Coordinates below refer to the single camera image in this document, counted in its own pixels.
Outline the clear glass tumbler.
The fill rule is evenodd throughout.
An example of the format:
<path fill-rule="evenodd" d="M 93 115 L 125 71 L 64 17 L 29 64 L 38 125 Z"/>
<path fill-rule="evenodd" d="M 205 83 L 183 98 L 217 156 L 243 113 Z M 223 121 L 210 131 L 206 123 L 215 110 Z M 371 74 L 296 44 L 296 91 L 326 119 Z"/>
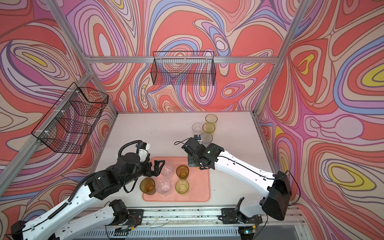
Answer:
<path fill-rule="evenodd" d="M 161 175 L 167 178 L 171 178 L 174 175 L 174 164 L 166 162 L 161 170 Z"/>
<path fill-rule="evenodd" d="M 172 182 L 169 178 L 157 178 L 155 180 L 156 191 L 159 194 L 167 194 L 172 189 Z"/>

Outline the clear glass tumbler front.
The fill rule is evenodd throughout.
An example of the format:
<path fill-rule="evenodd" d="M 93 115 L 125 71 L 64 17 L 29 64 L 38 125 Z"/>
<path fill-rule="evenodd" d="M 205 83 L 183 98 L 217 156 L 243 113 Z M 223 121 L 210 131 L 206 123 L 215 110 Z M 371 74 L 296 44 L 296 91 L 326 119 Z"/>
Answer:
<path fill-rule="evenodd" d="M 172 182 L 169 178 L 157 178 L 155 180 L 156 191 L 159 194 L 167 194 L 172 189 Z"/>

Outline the dark olive dotted glass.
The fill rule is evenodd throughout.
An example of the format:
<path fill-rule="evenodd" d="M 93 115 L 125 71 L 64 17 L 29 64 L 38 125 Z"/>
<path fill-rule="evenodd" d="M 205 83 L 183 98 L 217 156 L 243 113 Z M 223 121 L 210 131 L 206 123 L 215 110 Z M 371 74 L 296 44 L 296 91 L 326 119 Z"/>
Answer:
<path fill-rule="evenodd" d="M 152 178 L 145 178 L 140 183 L 140 190 L 143 194 L 153 195 L 156 192 L 156 183 Z"/>

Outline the pink plastic tray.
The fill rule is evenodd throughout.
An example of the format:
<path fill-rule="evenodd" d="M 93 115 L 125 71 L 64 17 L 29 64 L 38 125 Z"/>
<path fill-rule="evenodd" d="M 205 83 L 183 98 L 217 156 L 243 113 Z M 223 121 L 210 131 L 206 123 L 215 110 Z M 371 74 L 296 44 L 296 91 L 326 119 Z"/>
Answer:
<path fill-rule="evenodd" d="M 186 157 L 153 157 L 151 162 L 155 160 L 165 160 L 174 164 L 174 175 L 169 178 L 172 182 L 172 189 L 167 194 L 159 194 L 157 191 L 153 195 L 142 194 L 143 200 L 146 202 L 170 202 L 170 203 L 199 203 L 207 202 L 211 198 L 210 174 L 208 170 L 201 171 L 197 167 L 189 167 L 190 173 L 186 179 L 189 182 L 190 189 L 186 194 L 179 194 L 175 189 L 175 184 L 180 179 L 176 174 L 176 169 L 180 165 L 187 165 Z M 166 178 L 161 174 L 157 178 Z"/>

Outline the small dark amber glass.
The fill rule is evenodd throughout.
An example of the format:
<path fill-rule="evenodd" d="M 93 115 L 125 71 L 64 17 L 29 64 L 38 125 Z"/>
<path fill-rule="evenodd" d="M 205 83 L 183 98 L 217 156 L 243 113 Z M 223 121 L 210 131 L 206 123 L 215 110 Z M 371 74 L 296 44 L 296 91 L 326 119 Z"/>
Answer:
<path fill-rule="evenodd" d="M 180 165 L 176 169 L 176 174 L 180 180 L 186 180 L 189 176 L 190 170 L 186 165 Z"/>

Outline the green glass tumbler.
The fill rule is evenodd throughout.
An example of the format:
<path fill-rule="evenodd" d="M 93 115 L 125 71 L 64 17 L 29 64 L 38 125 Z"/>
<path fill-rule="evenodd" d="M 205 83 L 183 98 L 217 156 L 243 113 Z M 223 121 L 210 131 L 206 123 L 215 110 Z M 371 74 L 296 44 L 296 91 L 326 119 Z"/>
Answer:
<path fill-rule="evenodd" d="M 179 180 L 175 184 L 175 189 L 181 195 L 186 194 L 190 189 L 189 182 L 187 180 Z"/>

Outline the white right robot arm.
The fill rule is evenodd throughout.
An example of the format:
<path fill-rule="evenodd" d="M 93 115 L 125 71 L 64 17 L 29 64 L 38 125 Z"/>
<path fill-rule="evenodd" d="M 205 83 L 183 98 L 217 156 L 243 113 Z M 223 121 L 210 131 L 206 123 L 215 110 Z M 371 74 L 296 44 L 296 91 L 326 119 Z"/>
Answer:
<path fill-rule="evenodd" d="M 239 200 L 235 208 L 235 215 L 239 221 L 245 223 L 261 213 L 278 221 L 285 219 L 292 196 L 292 188 L 286 173 L 278 171 L 274 174 L 263 171 L 241 161 L 216 144 L 210 143 L 205 147 L 194 138 L 187 139 L 182 149 L 188 155 L 190 167 L 218 170 L 229 174 L 259 193 L 256 200 L 247 203 L 244 203 L 244 198 Z"/>

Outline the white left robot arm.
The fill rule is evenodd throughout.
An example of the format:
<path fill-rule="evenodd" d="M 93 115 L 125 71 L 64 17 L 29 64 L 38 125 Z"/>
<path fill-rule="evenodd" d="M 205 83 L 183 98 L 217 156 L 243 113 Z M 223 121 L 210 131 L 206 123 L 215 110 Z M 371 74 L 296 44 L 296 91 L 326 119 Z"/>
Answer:
<path fill-rule="evenodd" d="M 9 240 L 47 240 L 60 227 L 88 207 L 125 189 L 142 177 L 160 175 L 165 161 L 150 161 L 149 144 L 136 140 L 123 145 L 114 165 L 82 179 L 72 194 L 43 215 L 30 221 L 17 221 L 11 226 Z"/>

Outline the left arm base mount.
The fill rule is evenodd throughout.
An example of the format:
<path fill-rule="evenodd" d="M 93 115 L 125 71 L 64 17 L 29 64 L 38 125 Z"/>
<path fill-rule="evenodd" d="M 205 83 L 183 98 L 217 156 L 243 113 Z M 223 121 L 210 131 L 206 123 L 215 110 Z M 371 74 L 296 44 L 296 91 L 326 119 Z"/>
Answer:
<path fill-rule="evenodd" d="M 137 227 L 142 224 L 144 209 L 129 209 L 122 200 L 113 200 L 106 204 L 112 210 L 112 226 Z"/>

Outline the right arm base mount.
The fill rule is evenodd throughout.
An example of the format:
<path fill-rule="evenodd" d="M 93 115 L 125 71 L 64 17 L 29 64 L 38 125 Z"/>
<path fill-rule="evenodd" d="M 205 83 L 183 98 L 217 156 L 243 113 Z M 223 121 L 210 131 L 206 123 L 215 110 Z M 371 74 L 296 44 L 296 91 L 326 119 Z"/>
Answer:
<path fill-rule="evenodd" d="M 222 208 L 221 215 L 218 216 L 218 219 L 222 221 L 223 224 L 253 224 L 255 226 L 261 224 L 263 222 L 261 215 L 247 217 L 240 211 L 243 200 L 244 197 L 240 198 L 235 208 Z"/>

